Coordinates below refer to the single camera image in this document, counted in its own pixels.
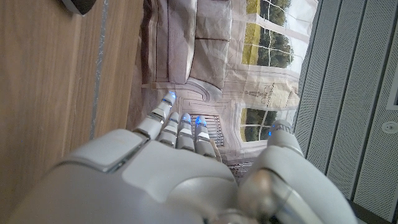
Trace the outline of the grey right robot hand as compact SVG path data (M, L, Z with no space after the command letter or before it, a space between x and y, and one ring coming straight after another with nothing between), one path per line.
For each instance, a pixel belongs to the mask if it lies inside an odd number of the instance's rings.
M356 223L347 199L304 158L290 124L237 182L206 120L172 112L167 93L133 131L117 129L58 162L10 223Z

